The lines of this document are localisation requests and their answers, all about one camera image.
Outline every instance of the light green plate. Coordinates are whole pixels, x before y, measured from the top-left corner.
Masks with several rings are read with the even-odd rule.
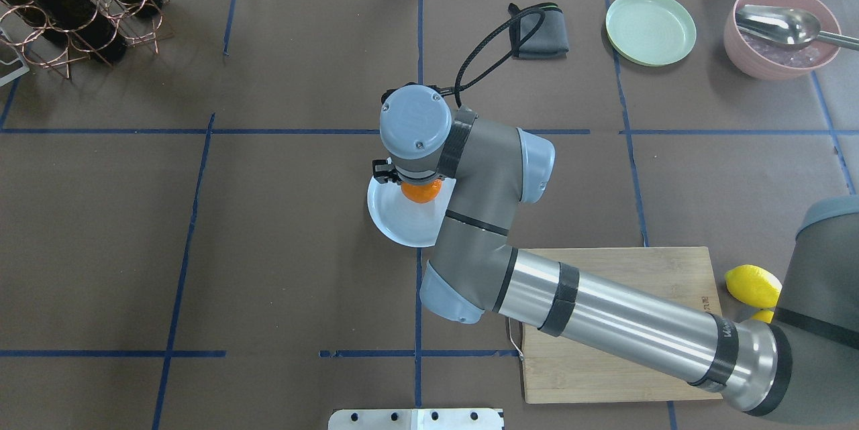
[[[676,0],[615,0],[605,14],[608,40],[628,60],[665,66],[695,46],[695,23]]]

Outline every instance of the electrical cable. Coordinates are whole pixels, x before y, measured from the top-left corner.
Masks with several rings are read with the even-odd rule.
[[[439,90],[439,94],[441,94],[443,97],[454,95],[454,98],[456,98],[456,106],[461,108],[462,100],[460,98],[460,93],[473,87],[473,85],[475,85],[478,81],[481,81],[481,79],[485,78],[489,73],[493,72],[498,66],[502,65],[504,61],[510,59],[510,57],[513,56],[513,49],[510,49],[507,54],[504,54],[500,60],[494,63],[494,65],[486,68],[486,70],[482,72],[481,75],[477,76],[475,79],[463,85],[462,76],[464,75],[464,73],[466,73],[468,65],[472,63],[474,58],[476,58],[476,55],[480,54],[483,48],[485,48],[487,44],[489,44],[493,39],[495,39],[496,36],[498,36],[500,33],[503,33],[504,30],[511,26],[511,24],[517,23],[519,20],[522,20],[522,18],[524,18],[526,15],[531,14],[539,15],[540,19],[537,20],[537,24],[534,24],[534,27],[531,28],[530,32],[528,32],[528,34],[525,35],[525,37],[522,38],[521,41],[519,41],[519,45],[521,46],[522,44],[525,44],[528,39],[531,39],[531,36],[537,33],[537,30],[540,28],[540,26],[543,26],[543,21],[546,19],[546,12],[539,7],[530,7],[528,9],[525,9],[524,11],[519,11],[518,13],[513,15],[513,17],[510,17],[507,21],[504,21],[504,23],[494,29],[493,32],[489,33],[488,36],[486,36],[478,44],[478,46],[476,46],[472,53],[470,53],[468,57],[466,57],[466,60],[463,61],[462,66],[460,66],[460,72],[456,73],[456,81],[454,81],[453,87]]]

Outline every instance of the brown table surface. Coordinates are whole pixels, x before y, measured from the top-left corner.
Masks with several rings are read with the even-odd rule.
[[[783,276],[808,206],[855,192],[859,57],[748,78],[721,47],[734,0],[678,0],[697,45],[660,68],[613,54],[611,0],[172,0],[159,56],[0,89],[0,428],[325,428],[334,409],[413,407],[500,408],[510,429],[782,427],[723,402],[526,405],[503,318],[424,311],[432,250],[375,229],[378,97],[452,84],[507,3],[543,1],[570,54],[464,94],[558,151],[515,246],[708,246],[720,284],[742,263]],[[823,1],[859,26],[859,0]]]

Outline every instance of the ice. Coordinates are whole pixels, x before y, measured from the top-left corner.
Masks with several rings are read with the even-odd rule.
[[[748,42],[749,46],[757,51],[767,60],[775,61],[780,65],[790,67],[810,67],[817,63],[820,58],[820,51],[814,48],[811,44],[801,48],[791,48],[788,46],[777,46],[776,44],[756,38],[748,33],[740,33],[743,39]]]

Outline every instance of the metal ladle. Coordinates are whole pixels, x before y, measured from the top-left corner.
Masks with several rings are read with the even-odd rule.
[[[816,39],[859,51],[859,39],[822,32],[816,15],[803,9],[747,4],[736,12],[734,18],[742,32],[776,44],[802,48]]]

